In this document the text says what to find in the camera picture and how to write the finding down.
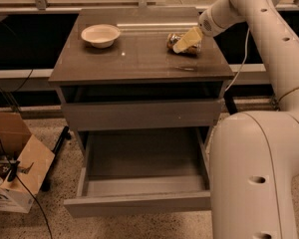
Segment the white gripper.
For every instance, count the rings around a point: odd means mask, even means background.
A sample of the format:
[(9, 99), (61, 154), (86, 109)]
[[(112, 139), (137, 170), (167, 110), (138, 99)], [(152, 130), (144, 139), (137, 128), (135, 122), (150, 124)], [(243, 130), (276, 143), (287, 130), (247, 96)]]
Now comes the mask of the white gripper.
[(217, 0), (198, 18), (198, 27), (192, 27), (173, 45), (175, 53), (197, 54), (203, 34), (215, 37), (231, 26), (244, 22), (230, 0)]

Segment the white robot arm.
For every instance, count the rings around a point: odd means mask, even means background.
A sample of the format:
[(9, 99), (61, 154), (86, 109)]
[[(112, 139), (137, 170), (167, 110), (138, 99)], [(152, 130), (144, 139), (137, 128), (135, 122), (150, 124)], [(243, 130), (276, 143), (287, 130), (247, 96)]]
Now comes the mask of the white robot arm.
[(198, 20), (211, 37), (247, 23), (279, 105), (234, 114), (214, 130), (213, 239), (298, 239), (292, 180), (299, 175), (299, 37), (276, 2), (218, 0)]

